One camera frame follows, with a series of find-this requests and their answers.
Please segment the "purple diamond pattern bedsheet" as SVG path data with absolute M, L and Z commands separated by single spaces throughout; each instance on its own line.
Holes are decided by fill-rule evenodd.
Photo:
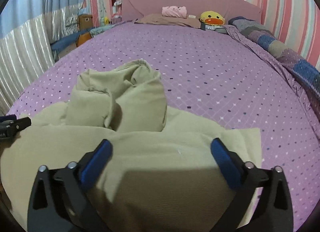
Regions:
M 135 59 L 162 74 L 171 107 L 230 129 L 260 129 L 263 167 L 283 167 L 299 229 L 319 201 L 319 120 L 293 76 L 256 43 L 189 27 L 121 24 L 60 59 L 10 112 L 33 115 L 68 99 L 84 70 Z

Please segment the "pink folded cloth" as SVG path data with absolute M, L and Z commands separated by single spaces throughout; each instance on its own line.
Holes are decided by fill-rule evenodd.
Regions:
M 185 6 L 165 6 L 162 7 L 162 16 L 186 19 L 187 8 Z

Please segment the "yellow duck plush toy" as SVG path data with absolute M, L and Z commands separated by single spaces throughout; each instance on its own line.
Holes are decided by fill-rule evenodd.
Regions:
M 200 21 L 210 26 L 221 26 L 225 24 L 225 18 L 215 11 L 205 11 L 201 13 Z

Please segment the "beige puffer jacket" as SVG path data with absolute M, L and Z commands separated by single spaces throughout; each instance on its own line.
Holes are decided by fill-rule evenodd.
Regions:
M 219 138 L 261 167 L 260 130 L 227 130 L 168 107 L 161 75 L 144 60 L 78 76 L 68 102 L 55 103 L 1 150 L 6 204 L 27 227 L 39 166 L 80 160 L 107 139 L 113 146 L 88 197 L 113 231 L 209 231 L 235 192 L 210 152 Z

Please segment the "pink headboard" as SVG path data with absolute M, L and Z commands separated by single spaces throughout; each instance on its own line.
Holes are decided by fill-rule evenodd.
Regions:
M 262 11 L 244 0 L 122 0 L 122 20 L 136 20 L 149 14 L 160 14 L 165 6 L 184 6 L 187 14 L 200 16 L 205 11 L 215 11 L 225 20 L 244 17 L 261 23 Z

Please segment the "brown pillow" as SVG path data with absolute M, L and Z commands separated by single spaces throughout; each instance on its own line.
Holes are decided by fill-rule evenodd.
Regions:
M 161 14 L 149 14 L 135 21 L 137 24 L 152 24 L 152 25 L 171 25 L 192 27 L 194 29 L 201 28 L 201 22 L 196 18 L 176 18 L 164 17 Z

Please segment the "silver striped curtain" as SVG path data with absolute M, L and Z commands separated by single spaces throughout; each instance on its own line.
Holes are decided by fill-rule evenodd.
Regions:
M 1 112 L 6 114 L 32 82 L 54 64 L 50 44 L 65 37 L 82 3 L 29 19 L 1 39 Z

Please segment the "brown cardboard box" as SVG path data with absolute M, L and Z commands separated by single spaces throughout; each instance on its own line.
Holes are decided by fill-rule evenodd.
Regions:
M 92 23 L 93 16 L 91 14 L 82 14 L 78 16 L 79 20 L 79 29 L 86 30 L 93 27 Z

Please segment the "patchwork blue purple quilt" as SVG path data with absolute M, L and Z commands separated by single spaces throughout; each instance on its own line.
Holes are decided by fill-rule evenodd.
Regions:
M 298 53 L 277 40 L 257 21 L 235 17 L 228 21 L 247 39 L 261 46 L 295 77 L 306 90 L 313 110 L 319 113 L 319 71 Z

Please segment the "blue cloth beside bed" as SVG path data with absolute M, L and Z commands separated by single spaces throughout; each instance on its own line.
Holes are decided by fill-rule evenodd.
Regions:
M 80 35 L 85 34 L 92 29 L 93 29 L 93 27 L 90 27 L 90 28 L 84 29 L 84 30 L 80 30 L 79 32 L 70 34 L 70 35 L 63 37 L 60 40 L 50 44 L 52 52 L 60 53 L 67 46 L 71 45 L 72 43 L 75 43 L 78 40 Z

